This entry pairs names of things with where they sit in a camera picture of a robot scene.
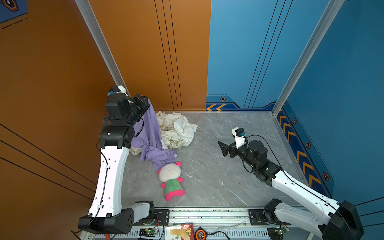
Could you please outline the purple t-shirt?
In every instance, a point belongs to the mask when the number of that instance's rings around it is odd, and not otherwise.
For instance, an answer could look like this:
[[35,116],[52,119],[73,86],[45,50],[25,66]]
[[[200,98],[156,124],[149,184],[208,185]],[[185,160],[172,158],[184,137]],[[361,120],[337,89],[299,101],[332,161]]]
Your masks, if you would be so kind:
[[156,171],[176,162],[178,156],[176,152],[173,149],[163,148],[161,129],[152,106],[134,125],[134,131],[131,153],[139,154],[141,162],[150,162]]

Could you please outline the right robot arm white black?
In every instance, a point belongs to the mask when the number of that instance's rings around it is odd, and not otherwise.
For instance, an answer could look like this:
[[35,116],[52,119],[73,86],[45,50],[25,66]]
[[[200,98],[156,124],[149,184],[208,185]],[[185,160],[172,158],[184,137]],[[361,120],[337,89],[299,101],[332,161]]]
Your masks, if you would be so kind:
[[364,236],[364,227],[353,204],[348,201],[339,203],[296,180],[268,159],[268,150],[261,141],[218,144],[223,156],[239,157],[251,167],[249,172],[257,179],[306,208],[297,209],[272,199],[264,207],[264,218],[270,225],[289,223],[323,240],[360,240]]

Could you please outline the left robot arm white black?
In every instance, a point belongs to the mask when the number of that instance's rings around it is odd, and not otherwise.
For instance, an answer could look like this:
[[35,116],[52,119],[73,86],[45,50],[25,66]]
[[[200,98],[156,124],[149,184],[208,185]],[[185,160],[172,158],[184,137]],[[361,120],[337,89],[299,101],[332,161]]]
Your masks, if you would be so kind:
[[103,123],[97,150],[101,154],[97,189],[86,216],[78,221],[80,231],[93,234],[128,234],[134,223],[152,221],[155,207],[152,201],[139,201],[122,207],[124,168],[130,153],[134,125],[150,108],[148,97],[113,93],[107,97],[107,115]]

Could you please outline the cream patterned cloth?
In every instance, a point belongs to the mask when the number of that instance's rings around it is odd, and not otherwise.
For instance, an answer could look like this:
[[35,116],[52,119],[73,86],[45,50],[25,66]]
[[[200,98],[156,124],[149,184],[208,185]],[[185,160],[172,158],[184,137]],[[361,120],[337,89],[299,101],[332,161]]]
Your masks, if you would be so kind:
[[148,147],[156,150],[181,149],[190,145],[194,139],[198,125],[189,122],[180,113],[165,114],[150,109],[143,117],[144,123],[135,125],[131,153],[139,155]]

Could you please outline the white plain cloth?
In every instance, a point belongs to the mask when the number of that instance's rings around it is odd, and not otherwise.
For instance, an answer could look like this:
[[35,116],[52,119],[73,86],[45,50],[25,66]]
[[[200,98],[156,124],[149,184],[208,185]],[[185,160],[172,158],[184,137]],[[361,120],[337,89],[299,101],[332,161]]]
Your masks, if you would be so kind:
[[164,149],[182,149],[192,143],[198,125],[191,124],[180,113],[164,114],[157,112],[156,117]]

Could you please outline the pink green plush toy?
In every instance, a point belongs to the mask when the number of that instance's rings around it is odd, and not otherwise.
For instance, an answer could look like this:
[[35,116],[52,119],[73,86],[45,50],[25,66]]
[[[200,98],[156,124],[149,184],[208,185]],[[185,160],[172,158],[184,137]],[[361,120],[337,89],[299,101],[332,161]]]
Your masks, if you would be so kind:
[[184,179],[181,177],[181,163],[171,163],[158,170],[159,179],[162,182],[161,187],[165,189],[165,200],[171,201],[174,197],[182,197],[185,190],[181,186]]

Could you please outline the red printed card packet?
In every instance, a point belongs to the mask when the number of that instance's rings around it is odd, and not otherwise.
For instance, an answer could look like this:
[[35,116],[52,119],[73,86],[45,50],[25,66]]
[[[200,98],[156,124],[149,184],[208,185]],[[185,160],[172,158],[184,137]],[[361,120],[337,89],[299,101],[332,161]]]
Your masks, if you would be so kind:
[[193,223],[173,225],[165,228],[165,240],[194,240]]

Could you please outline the orange black tape measure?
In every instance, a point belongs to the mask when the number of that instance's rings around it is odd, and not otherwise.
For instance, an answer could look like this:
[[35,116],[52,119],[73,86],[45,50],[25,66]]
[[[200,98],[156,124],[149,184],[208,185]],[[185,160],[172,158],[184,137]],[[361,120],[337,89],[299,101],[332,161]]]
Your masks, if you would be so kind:
[[206,239],[207,239],[207,232],[202,228],[198,228],[195,231],[195,240],[206,240]]

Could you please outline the green circuit board right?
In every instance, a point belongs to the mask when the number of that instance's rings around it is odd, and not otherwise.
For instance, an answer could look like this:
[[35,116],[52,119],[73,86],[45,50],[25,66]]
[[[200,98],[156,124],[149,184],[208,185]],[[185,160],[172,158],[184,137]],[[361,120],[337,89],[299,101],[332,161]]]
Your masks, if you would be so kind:
[[277,230],[275,230],[274,234],[284,235],[284,234],[289,233],[289,232],[290,232],[290,229],[288,227],[281,227],[281,228],[278,228]]

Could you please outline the green circuit board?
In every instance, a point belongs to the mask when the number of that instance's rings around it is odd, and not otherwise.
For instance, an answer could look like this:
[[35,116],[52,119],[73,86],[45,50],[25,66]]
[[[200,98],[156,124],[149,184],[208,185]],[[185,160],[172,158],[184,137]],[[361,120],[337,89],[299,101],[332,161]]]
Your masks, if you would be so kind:
[[160,231],[158,229],[140,229],[138,234],[139,240],[158,240]]
[[274,234],[284,235],[284,234],[289,233],[289,232],[290,232],[290,229],[288,227],[281,227],[281,228],[278,228],[277,230],[275,230]]

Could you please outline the green circuit board left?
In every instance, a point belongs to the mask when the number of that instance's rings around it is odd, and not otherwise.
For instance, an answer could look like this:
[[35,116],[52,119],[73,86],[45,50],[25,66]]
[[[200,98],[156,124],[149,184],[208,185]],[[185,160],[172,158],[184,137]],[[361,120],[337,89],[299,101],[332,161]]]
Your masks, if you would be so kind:
[[138,234],[139,240],[158,240],[160,231],[158,229],[140,229]]

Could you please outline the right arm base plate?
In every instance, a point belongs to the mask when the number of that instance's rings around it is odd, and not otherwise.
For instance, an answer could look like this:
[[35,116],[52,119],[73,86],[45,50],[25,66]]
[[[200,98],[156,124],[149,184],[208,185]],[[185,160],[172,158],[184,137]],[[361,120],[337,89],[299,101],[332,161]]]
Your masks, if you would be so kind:
[[252,226],[280,226],[281,222],[274,218],[273,220],[268,220],[264,215],[263,209],[249,209],[249,220]]

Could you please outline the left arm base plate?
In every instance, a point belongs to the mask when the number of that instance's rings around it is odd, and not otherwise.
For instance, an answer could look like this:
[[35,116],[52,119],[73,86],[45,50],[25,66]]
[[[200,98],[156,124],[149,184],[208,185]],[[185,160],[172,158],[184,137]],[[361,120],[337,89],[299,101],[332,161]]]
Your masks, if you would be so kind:
[[147,218],[139,221],[140,225],[154,226],[160,224],[161,226],[167,226],[170,219],[170,210],[168,209],[155,209],[150,210],[150,214]]

